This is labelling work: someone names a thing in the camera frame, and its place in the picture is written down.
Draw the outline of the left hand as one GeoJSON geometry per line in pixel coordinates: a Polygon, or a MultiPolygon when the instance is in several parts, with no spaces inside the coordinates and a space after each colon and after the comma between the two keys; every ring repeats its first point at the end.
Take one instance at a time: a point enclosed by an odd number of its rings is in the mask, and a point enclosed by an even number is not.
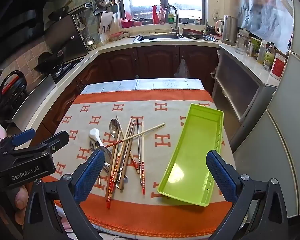
{"type": "Polygon", "coordinates": [[[11,217],[8,215],[8,209],[11,207],[14,211],[14,220],[20,226],[24,225],[25,212],[29,193],[25,186],[0,192],[0,218],[5,224],[9,223],[11,217]]]}

